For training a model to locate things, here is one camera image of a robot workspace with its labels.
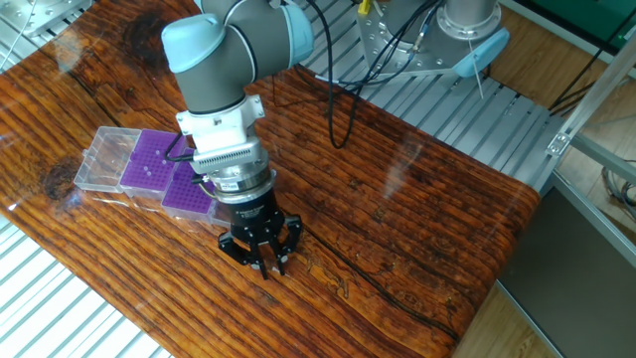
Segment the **wooden table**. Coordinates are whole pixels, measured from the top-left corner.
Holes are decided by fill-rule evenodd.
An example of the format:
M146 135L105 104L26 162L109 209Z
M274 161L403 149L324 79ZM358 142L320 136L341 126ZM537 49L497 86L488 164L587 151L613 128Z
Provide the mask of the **wooden table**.
M0 77L2 214L178 357L451 355L539 195L369 103L335 150L323 94L294 73L247 89L279 204L306 225L287 276L221 253L224 228L74 187L98 127L177 130L159 34L195 10L97 2Z

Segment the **black cable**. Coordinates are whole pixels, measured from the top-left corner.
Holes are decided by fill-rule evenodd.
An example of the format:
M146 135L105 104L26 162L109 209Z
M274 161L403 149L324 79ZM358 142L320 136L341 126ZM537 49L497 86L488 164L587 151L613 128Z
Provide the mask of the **black cable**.
M327 67L328 67L328 92L329 92L329 103L328 103L328 109L327 109L329 140L331 141L331 144L334 146L334 148L341 149L342 147L345 146L345 144L347 144L347 141L349 140L349 137L351 136L351 132L353 130L355 113L356 113L356 106L358 104L358 100L360 99L360 93L362 91L363 86L365 86L370 81L376 79L380 75L380 72L382 71L382 69L387 65L387 63L389 62L389 60L395 53L396 48L398 47L399 41L403 37L404 33L407 31L407 29L410 28L410 26L412 26L412 24L417 20L417 18L421 15L421 13L425 9L433 5L433 1L427 1L417 8L417 10L410 17L410 19L408 19L408 21L406 21L406 23L404 23L400 27L400 29L396 32L396 34L393 35L392 38L383 47L383 49L380 51L380 53L374 60L373 64L369 67L369 70L365 74L365 77L360 81L359 84L357 84L357 87L353 89L353 91L355 92L355 96L354 96L354 101L351 108L351 113L349 115L349 126L347 128L345 137L340 144L336 142L334 137L334 131L333 131L333 107L334 107L333 52L332 52L333 43L331 41L331 33L329 31L329 24L327 23L327 20L325 19L325 16L322 13L322 10L320 10L320 8L318 7L318 5L316 5L314 0L307 0L307 3L316 11L325 29L325 37L327 40ZM376 67L376 64L380 61L380 59L382 58L383 54L387 51L387 49L392 45L393 41L397 41L397 42L394 45L394 47L390 50L389 56L385 58L385 61L380 66L379 70L374 72L374 68Z
M192 154L180 155L180 156L177 156L177 157L171 157L170 156L170 152L175 147L175 145L177 145L177 143L179 142L179 139L181 139L181 137L183 137L183 133L181 131L179 131L179 133L177 133L177 136L172 141L172 143L170 143L170 145L168 145L168 149L166 149L166 151L163 153L163 157L166 158L167 161L182 162L182 161L193 161L194 160L194 155L192 155Z
M374 62L371 64L371 66L369 67L369 70L367 71L367 74L362 79L362 83L366 83L369 80L369 78L372 77L373 69L376 67L376 64L380 61L380 58L382 57L383 53L392 44L392 42L396 41L396 44L394 45L394 48L393 48L393 53L394 53L395 52L395 48L398 47L399 41L401 41L401 38L403 37L403 35L407 31L407 29L410 26L412 26L412 24L415 22L415 20L417 20L417 18L421 15L421 13L424 10L426 10L427 8L429 8L431 5L432 5L431 1L427 1L426 3L422 4L420 7L417 8L417 10L415 10L415 12L410 17L410 19L408 19L408 21L406 21L406 23L404 23L399 28L399 30L396 32L396 34L393 35L393 37L387 42L385 47L382 49L382 51L378 54L378 56L376 57ZM413 57L413 54L411 54L411 56L409 57L408 63L410 63L410 61L412 60L412 57ZM375 77L380 75L380 72L382 71L383 67L386 65L387 62L388 62L387 59L385 59L385 62L383 63L381 68L377 71L377 74L375 75ZM349 139L349 135L351 134L351 130L353 128L354 118L356 116L356 107L357 107L358 101L360 100L360 93L362 92L362 88L363 87L360 86L358 88L358 90L356 91L356 96L354 97L353 103L351 105L351 112L349 114L349 129L347 130L347 135L345 136L345 139L343 140L341 146L337 147L338 149L342 148L347 143L347 140Z
M620 33L620 31L622 30L623 27L625 27L625 25L627 25L627 23L629 23L629 20L631 20L632 17L634 17L634 15L636 15L636 8L634 8L634 10L632 10L631 13L629 13L629 15L627 15L627 17L618 25L618 27L616 27L616 29L614 30L614 32L607 38L607 40L605 40L605 45L609 46L610 43L612 42L612 40L614 40L614 38L616 37L616 35L618 35L618 33ZM598 57L600 56L600 54L603 53L602 49L598 49L598 51L596 52L596 54L594 54L594 56L587 62L587 65L585 65L585 67L583 68L583 70L581 70L581 72L578 73L578 75L576 76L576 78L574 78L574 80L572 80L569 85L567 86L567 88L558 96L558 98L553 102L553 104L548 108L548 110L553 110L555 109L555 107L557 107L559 104L563 103L564 101L566 101L566 98L563 98L573 87L574 85L576 85L576 83L578 82L578 80L580 80L581 77L583 77L583 75L585 74L585 72L587 72L587 70L592 66L592 64L596 61L596 59L598 59Z
M333 121L334 121L334 59L332 53L332 42L331 42L331 32L329 31L329 24L327 23L327 19L325 19L325 15L322 13L318 5L314 2L314 0L307 0L309 6L314 8L316 14L318 14L318 18L320 18L320 22L322 22L322 26L325 28L325 38L327 39L327 66L329 68L329 103L327 108L327 121L329 125L329 140L331 140L331 145L336 149L342 148L345 142L341 145L336 144L334 139L334 131L333 131Z

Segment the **green panel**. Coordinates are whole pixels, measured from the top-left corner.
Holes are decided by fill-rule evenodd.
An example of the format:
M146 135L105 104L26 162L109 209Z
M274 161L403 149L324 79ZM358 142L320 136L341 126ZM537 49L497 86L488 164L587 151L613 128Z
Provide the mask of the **green panel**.
M625 17L636 7L636 0L532 0L536 5L568 21L590 35L605 41L625 20ZM636 25L632 19L619 36L612 39L611 45L621 48L625 41L622 38L629 29Z

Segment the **purple pipette tip rack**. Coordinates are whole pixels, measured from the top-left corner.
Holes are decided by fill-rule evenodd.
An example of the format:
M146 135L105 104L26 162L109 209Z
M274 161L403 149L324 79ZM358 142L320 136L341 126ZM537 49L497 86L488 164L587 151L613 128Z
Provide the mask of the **purple pipette tip rack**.
M185 154L194 153L188 148ZM192 183L195 171L188 162L179 163L161 206L172 217L212 223L216 202L198 185ZM214 186L206 185L210 191Z
M143 129L119 184L130 197L142 196L161 200L175 170L174 162L164 153L177 134ZM170 156L181 155L186 138L181 138Z

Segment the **gray robot arm segment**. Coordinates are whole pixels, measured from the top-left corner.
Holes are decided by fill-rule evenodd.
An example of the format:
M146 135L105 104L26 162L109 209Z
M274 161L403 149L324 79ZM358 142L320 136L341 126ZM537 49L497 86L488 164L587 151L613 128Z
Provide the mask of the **gray robot arm segment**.
M162 34L170 70L191 113L225 110L243 87L285 70L313 51L311 24L294 5L263 0L204 0L205 14L168 25Z

